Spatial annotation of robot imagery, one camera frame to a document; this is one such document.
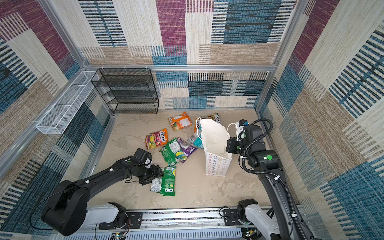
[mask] beige floor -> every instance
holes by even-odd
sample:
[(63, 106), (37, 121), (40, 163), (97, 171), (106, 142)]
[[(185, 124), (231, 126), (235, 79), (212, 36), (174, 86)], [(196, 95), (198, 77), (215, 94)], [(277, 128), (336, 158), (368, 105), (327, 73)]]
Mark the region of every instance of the beige floor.
[[(254, 110), (211, 110), (187, 111), (193, 121), (199, 116), (218, 112), (222, 124), (227, 127), (231, 122), (240, 119), (254, 121), (257, 115)], [(181, 137), (185, 141), (194, 132), (193, 125), (174, 132), (168, 118), (181, 114), (182, 111), (160, 111), (158, 114), (120, 114), (109, 137), (108, 143), (96, 167), (99, 172), (111, 166), (120, 158), (133, 155), (137, 148), (145, 147), (145, 136), (148, 133), (168, 130), (168, 138)], [(230, 127), (231, 136), (236, 135), (234, 126)], [(159, 153), (161, 147), (149, 150), (153, 163), (165, 167), (166, 162)], [(92, 198), (89, 204), (117, 202), (127, 209), (158, 209), (183, 207), (220, 207), (236, 206), (239, 200), (254, 198), (260, 205), (270, 205), (267, 193), (257, 176), (240, 169), (238, 155), (232, 155), (227, 175), (213, 177), (205, 175), (205, 155), (197, 149), (185, 163), (176, 165), (175, 196), (163, 196), (151, 192), (151, 185), (118, 182)]]

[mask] white mesh tray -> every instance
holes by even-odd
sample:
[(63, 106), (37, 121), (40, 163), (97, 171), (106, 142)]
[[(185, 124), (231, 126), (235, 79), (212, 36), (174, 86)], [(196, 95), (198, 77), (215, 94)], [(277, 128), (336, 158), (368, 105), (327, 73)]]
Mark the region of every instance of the white mesh tray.
[(36, 128), (43, 134), (62, 134), (91, 92), (91, 80), (97, 81), (99, 76), (93, 71), (81, 72)]

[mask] orange snack bag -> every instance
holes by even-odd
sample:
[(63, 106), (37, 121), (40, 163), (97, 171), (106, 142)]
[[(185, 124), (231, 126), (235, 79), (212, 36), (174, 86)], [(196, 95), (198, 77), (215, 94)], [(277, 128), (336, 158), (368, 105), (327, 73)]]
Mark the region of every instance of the orange snack bag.
[(161, 131), (150, 133), (145, 137), (145, 143), (147, 149), (152, 149), (161, 145), (165, 145), (168, 142), (167, 129), (164, 128)]
[(174, 131), (192, 125), (191, 119), (189, 119), (189, 116), (185, 112), (183, 112), (181, 115), (176, 115), (169, 118), (169, 122)]

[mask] black wire shelf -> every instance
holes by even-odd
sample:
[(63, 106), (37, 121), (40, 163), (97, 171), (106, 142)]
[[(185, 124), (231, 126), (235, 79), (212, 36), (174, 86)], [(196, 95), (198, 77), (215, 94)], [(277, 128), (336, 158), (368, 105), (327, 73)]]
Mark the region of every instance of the black wire shelf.
[(92, 81), (113, 113), (157, 113), (159, 97), (150, 69), (98, 69)]

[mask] white paper bag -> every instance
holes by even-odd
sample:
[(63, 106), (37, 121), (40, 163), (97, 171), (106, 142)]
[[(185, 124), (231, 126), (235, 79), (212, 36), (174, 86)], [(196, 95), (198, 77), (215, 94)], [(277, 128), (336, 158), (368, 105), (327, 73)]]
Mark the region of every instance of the white paper bag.
[(212, 119), (198, 118), (198, 120), (201, 124), (201, 137), (199, 138), (205, 152), (205, 174), (225, 177), (232, 159), (232, 154), (225, 151), (229, 133), (223, 125)]

